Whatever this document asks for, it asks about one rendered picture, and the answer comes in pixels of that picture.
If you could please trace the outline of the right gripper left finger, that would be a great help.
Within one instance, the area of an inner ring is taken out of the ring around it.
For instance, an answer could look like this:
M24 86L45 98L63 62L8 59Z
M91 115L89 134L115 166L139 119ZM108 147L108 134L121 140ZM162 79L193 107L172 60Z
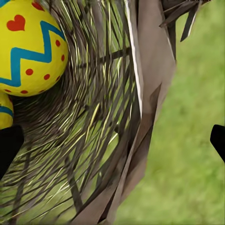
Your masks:
M20 125L0 130L0 181L4 179L8 167L21 152L21 147L25 144L24 136Z

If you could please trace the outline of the wicker basket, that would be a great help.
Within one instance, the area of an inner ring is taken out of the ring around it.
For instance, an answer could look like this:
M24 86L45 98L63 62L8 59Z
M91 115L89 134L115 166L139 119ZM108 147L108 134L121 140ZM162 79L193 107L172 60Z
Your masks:
M62 225L113 225L117 208L145 176L152 131L177 70L176 20L189 12L180 39L182 42L190 35L201 5L210 0L123 0L123 6L120 0L115 0L123 23L123 49L118 51L111 36L112 28L120 44L111 20L111 8L119 33L121 29L111 0L109 11L107 0L84 0L85 6L80 0L74 0L80 14L71 0L35 1L48 10L63 30L67 40L68 60L60 87L54 84L36 102L13 109L14 116L28 114L14 119L12 124L22 127L25 144L21 150L25 150L25 153L19 154L13 160L12 164L17 166L8 167L5 175L11 179L0 184L0 188L17 187L16 195L0 198L3 200L15 196L15 199L0 205L0 209L13 205L13 210L2 216L3 218L11 213L10 218L0 222L0 225L16 225L18 218L42 202L54 186L67 178L46 204L67 188L70 188L72 196L59 204L56 202L51 209L38 217L48 214L72 198L74 204L45 225L52 225L73 208L76 209L76 216ZM106 15L106 37L103 31L102 8ZM72 26L67 23L64 12ZM126 34L129 48L126 46ZM115 53L112 53L110 42ZM129 87L125 94L128 79ZM54 87L58 90L54 99L47 104ZM123 100L113 120L122 93ZM87 105L90 94L91 104ZM19 97L12 104L21 105L38 96L39 94ZM118 125L122 110L123 116ZM90 129L96 127L99 120L102 123L98 131L85 145ZM82 121L82 128L69 139ZM105 137L108 127L110 130ZM114 131L117 134L111 140ZM117 135L117 146L99 169L107 147ZM82 154L94 139L89 156L79 164ZM71 161L70 156L75 147ZM31 170L53 150L55 151L51 156ZM54 160L56 161L36 182L30 183ZM63 161L65 165L58 168ZM83 164L80 177L75 180L75 174ZM24 169L15 170L21 167ZM66 174L67 177L59 181ZM83 174L78 189L77 183ZM55 176L44 184L53 175ZM95 192L83 205L96 175ZM46 189L53 180L56 180L54 184ZM33 187L40 181L42 182L37 188L23 194L25 188ZM29 200L40 187L43 188ZM44 192L45 195L35 202ZM22 197L29 193L31 195L22 202Z

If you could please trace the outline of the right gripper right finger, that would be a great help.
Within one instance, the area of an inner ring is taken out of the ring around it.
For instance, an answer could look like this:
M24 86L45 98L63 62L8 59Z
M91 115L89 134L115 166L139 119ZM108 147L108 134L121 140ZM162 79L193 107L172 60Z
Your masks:
M221 125L214 125L211 136L210 142L220 155L220 157L225 162L225 127Z

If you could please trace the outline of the easter egg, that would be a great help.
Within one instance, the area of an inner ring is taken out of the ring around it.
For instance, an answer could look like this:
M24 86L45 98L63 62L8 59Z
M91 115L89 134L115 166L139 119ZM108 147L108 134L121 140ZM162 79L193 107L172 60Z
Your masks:
M28 97L64 75L68 44L48 10L35 0L0 0L0 91Z
M12 127L14 121L13 98L0 91L0 130Z

